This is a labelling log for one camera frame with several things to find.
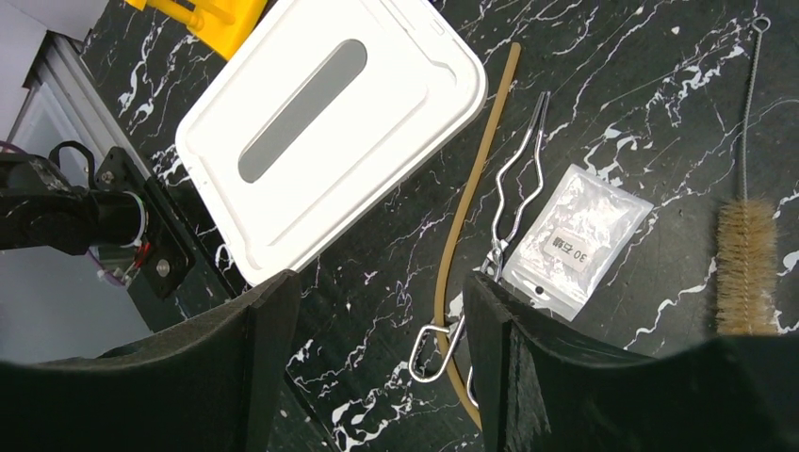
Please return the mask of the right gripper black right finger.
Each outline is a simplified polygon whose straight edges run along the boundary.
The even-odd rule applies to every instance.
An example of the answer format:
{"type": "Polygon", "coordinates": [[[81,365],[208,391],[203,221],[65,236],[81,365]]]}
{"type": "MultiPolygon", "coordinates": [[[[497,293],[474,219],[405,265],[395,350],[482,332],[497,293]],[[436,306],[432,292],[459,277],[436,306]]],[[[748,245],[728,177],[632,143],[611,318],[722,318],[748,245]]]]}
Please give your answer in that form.
{"type": "Polygon", "coordinates": [[[488,451],[794,451],[798,338],[719,336],[664,358],[614,347],[480,272],[464,282],[488,451]]]}

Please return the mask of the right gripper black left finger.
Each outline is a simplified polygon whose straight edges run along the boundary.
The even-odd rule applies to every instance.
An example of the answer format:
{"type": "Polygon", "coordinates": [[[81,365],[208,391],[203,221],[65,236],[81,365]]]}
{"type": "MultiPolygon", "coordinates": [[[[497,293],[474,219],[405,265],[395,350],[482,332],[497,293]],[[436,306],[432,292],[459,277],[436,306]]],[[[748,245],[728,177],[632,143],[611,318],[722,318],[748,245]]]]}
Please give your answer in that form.
{"type": "Polygon", "coordinates": [[[301,284],[243,295],[99,357],[1,365],[5,451],[264,451],[301,284]]]}

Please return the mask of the test tube brush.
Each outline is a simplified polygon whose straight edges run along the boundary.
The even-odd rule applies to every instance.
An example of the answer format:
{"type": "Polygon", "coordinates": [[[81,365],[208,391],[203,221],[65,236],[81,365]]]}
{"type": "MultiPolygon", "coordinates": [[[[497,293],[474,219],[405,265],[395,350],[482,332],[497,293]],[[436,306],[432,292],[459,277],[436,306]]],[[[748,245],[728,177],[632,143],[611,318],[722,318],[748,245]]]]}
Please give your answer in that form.
{"type": "Polygon", "coordinates": [[[748,190],[748,131],[763,35],[771,20],[763,15],[751,24],[754,51],[737,155],[738,197],[720,209],[717,224],[719,260],[716,327],[724,335],[777,335],[774,323],[776,226],[774,206],[752,199],[748,190]]]}

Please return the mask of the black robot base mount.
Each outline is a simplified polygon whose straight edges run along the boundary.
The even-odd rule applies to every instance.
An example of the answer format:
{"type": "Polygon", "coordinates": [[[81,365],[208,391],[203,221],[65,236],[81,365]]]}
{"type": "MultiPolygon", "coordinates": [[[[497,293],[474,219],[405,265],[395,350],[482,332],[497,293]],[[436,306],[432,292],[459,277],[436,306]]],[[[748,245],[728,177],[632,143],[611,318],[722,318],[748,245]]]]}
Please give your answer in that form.
{"type": "Polygon", "coordinates": [[[93,247],[131,249],[160,298],[170,295],[195,262],[180,221],[155,179],[121,147],[98,163],[77,141],[46,156],[1,147],[1,248],[49,247],[83,255],[93,247]]]}

